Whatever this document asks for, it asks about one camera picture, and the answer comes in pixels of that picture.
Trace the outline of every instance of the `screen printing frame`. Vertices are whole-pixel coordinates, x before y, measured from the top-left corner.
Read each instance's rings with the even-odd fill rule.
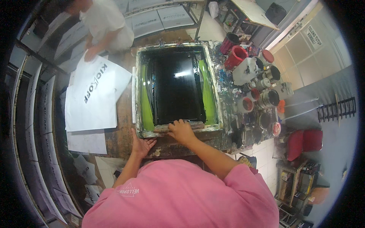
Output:
[[[150,138],[150,137],[161,137],[161,136],[167,136],[167,133],[157,133],[154,131],[147,131],[144,129],[143,127],[143,121],[142,121],[142,109],[141,109],[141,100],[142,100],[142,96],[141,96],[141,92],[142,92],[142,76],[141,76],[141,58],[142,58],[142,52],[143,51],[148,51],[148,50],[153,50],[153,49],[165,49],[165,48],[171,48],[171,47],[202,47],[203,48],[203,52],[204,52],[204,56],[205,56],[205,60],[207,63],[207,68],[209,71],[209,75],[210,75],[210,79],[209,79],[209,83],[210,86],[212,88],[212,92],[213,92],[213,96],[214,96],[214,103],[215,103],[215,108],[216,108],[216,113],[217,113],[217,124],[210,124],[210,125],[205,125],[204,128],[202,129],[196,129],[194,130],[194,132],[212,132],[212,131],[219,131],[223,129],[223,115],[222,115],[222,109],[221,109],[221,105],[219,102],[219,95],[218,95],[218,90],[217,90],[217,80],[215,78],[215,71],[212,67],[212,60],[210,58],[210,54],[209,54],[209,49],[208,49],[208,45],[204,42],[199,42],[199,43],[182,43],[180,45],[177,45],[176,43],[172,43],[172,44],[166,44],[164,47],[160,47],[159,45],[156,46],[149,46],[149,47],[140,47],[137,49],[137,54],[136,54],[136,71],[135,74],[132,76],[135,78],[135,107],[132,107],[135,109],[135,113],[136,113],[136,131],[137,131],[137,135],[138,137],[142,137],[142,138]]]

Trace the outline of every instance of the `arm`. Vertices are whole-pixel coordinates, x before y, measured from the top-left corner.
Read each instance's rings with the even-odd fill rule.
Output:
[[[90,47],[85,54],[85,61],[86,62],[91,61],[99,52],[104,50],[122,29],[123,28],[119,28],[115,31],[109,31],[97,45]]]
[[[183,120],[175,120],[174,124],[169,124],[169,129],[172,130],[169,132],[170,136],[198,155],[220,179],[224,179],[238,165],[237,161],[200,141],[191,130],[190,124]]]
[[[137,177],[142,159],[157,142],[156,139],[139,139],[137,137],[136,131],[133,128],[131,131],[133,134],[132,153],[127,161],[127,164],[124,166],[122,173],[119,175],[112,188],[116,188],[119,185],[124,184],[127,180]]]
[[[85,44],[85,47],[84,47],[85,50],[87,50],[90,47],[92,47],[92,38],[93,37],[92,37],[91,33],[89,32],[88,33],[88,36],[86,37],[86,44]]]

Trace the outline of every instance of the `white shirt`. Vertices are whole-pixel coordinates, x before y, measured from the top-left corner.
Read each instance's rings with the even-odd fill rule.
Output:
[[[134,33],[126,24],[123,14],[113,0],[93,0],[92,6],[85,12],[80,11],[80,20],[89,28],[91,35],[99,42],[109,31],[122,28],[106,48],[110,52],[130,48]]]

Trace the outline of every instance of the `pink t-shirt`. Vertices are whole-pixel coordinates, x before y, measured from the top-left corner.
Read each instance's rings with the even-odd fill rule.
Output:
[[[160,160],[105,189],[82,221],[100,227],[277,228],[277,204],[261,174],[234,167],[222,181],[185,160]]]

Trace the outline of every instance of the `paint can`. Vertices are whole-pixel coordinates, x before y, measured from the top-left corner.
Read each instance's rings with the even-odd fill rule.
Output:
[[[242,114],[252,112],[253,106],[254,105],[253,105],[252,100],[249,99],[248,97],[244,97],[244,98],[240,99],[237,104],[238,110]]]
[[[281,124],[279,122],[273,123],[271,126],[271,131],[274,137],[277,137],[281,133]]]
[[[268,50],[262,51],[262,53],[260,55],[260,59],[264,62],[265,66],[269,66],[275,60],[273,54],[271,54],[271,52]]]
[[[276,107],[279,102],[279,94],[276,90],[272,89],[261,93],[260,99],[257,101],[256,105],[259,109],[268,109],[271,107]]]
[[[247,93],[247,92],[251,91],[253,88],[256,88],[256,83],[255,82],[247,82],[246,84],[244,84],[242,86],[242,91]]]
[[[270,115],[266,112],[262,113],[259,115],[257,122],[261,129],[267,129],[270,125]]]
[[[224,38],[222,44],[220,45],[220,51],[223,55],[227,55],[229,50],[235,45],[239,45],[239,38],[236,34],[229,32],[227,33],[226,37]]]
[[[266,88],[269,88],[271,86],[270,80],[268,78],[264,78],[258,83],[256,83],[256,89],[258,89],[260,92],[263,91]]]
[[[271,83],[276,83],[277,81],[280,81],[280,71],[276,66],[271,66],[268,68],[268,70],[265,72],[266,78],[270,80]]]
[[[259,57],[254,57],[256,58],[256,65],[258,67],[258,74],[257,75],[261,75],[264,73],[265,68],[265,64],[264,62],[259,58]]]
[[[227,70],[232,70],[235,66],[238,66],[249,55],[245,49],[236,45],[232,47],[232,51],[229,54],[227,60],[224,62],[224,66]]]
[[[258,99],[260,99],[260,92],[258,91],[258,89],[253,88],[251,91],[249,91],[246,95],[249,99],[252,100],[252,102],[257,101]]]

